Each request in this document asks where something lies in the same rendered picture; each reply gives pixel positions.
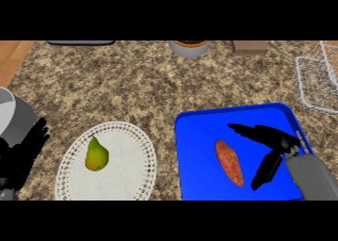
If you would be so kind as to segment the brown block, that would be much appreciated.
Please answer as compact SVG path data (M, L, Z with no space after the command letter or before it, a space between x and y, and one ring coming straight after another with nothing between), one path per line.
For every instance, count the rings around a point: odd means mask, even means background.
M260 56L267 53L267 43L265 40L235 40L232 47L232 53L237 56Z

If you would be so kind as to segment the blue plastic tray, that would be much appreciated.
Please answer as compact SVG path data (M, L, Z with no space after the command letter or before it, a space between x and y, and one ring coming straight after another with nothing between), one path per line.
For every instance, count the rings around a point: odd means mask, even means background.
M256 171L270 148L238 135L229 128L232 123L279 129L300 139L300 153L312 152L287 104L253 104L182 112L175 122L182 198L186 201L298 201L301 192L287 167L278 168L269 183L251 189ZM235 150L244 177L241 186L231 181L217 161L217 140L223 140Z

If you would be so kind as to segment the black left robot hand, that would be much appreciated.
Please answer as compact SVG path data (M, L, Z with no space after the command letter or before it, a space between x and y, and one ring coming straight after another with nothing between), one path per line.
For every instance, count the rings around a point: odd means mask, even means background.
M51 135L48 134L46 119L40 118L23 141L12 147L0 137L0 192L26 185L30 171Z

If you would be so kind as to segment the orange sweet potato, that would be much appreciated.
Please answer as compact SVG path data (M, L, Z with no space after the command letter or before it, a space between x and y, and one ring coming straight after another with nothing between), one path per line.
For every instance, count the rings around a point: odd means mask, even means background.
M244 185L244 176L238 157L232 147L222 139L216 141L216 157L231 181L238 187L241 187Z

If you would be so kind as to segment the grey round pot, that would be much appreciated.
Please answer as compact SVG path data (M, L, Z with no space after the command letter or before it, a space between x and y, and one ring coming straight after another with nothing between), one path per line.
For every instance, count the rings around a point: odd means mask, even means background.
M12 92L0 87L0 137L12 147L29 134L37 122L37 114Z

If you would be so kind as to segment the dark grey flat appliance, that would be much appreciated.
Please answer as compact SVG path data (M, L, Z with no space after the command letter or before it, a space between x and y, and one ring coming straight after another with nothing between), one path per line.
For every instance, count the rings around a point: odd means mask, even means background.
M116 40L48 40L48 43L59 46L105 46L113 45Z

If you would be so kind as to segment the green yellow pear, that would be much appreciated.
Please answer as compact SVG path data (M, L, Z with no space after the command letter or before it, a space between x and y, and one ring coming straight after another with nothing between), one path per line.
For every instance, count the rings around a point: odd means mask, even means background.
M85 157L85 167L92 171L99 171L105 168L110 162L110 151L93 137L88 144Z

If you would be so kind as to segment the white oval placemat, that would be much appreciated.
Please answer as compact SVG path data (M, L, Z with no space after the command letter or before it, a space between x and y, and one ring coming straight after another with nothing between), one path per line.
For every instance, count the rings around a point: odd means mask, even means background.
M90 139L110 151L110 163L99 171L85 167ZM157 153L147 133L124 121L93 126L73 142L61 160L57 201L147 201L157 180Z

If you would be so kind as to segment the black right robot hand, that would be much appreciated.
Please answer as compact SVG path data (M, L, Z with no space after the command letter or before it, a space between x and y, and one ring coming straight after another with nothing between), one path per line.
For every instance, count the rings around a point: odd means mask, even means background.
M265 155L260 162L251 182L251 189L256 191L273 180L282 163L282 155L291 154L296 156L298 154L301 142L294 136L266 125L251 127L244 124L229 123L228 127L242 137L270 148L270 152Z

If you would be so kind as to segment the grey plant pot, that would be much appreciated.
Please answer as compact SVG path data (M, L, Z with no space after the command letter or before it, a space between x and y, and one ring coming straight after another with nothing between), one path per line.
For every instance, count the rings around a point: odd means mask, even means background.
M178 40L170 40L169 45L173 53L178 56L194 58L201 56L206 53L207 47L208 47L208 41L204 40L198 43L183 43Z

